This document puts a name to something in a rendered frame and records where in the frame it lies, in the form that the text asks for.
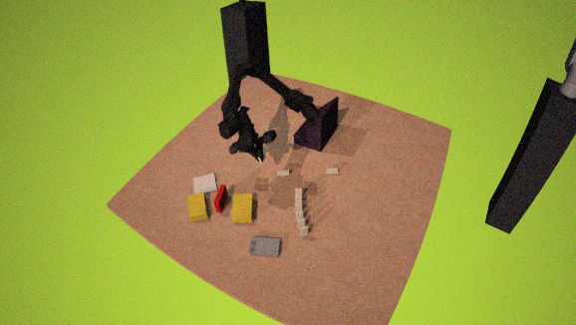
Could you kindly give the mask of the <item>yellow rectangular block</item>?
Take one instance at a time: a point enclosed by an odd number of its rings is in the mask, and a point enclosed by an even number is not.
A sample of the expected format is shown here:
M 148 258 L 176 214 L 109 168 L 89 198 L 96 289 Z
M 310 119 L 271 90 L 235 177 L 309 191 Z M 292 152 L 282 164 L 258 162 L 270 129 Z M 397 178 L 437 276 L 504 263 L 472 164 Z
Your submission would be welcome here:
M 231 211 L 233 223 L 252 223 L 253 200 L 253 193 L 236 193 L 233 196 Z
M 191 222 L 208 219 L 204 192 L 187 196 Z

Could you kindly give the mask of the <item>red rectangular block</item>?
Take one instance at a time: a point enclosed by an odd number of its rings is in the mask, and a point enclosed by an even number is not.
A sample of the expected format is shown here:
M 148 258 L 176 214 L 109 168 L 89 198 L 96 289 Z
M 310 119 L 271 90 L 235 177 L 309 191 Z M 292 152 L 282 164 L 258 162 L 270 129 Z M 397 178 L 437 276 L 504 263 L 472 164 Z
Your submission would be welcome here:
M 217 212 L 222 212 L 225 206 L 226 199 L 228 197 L 227 189 L 225 184 L 220 185 L 220 189 L 215 197 L 214 205 Z

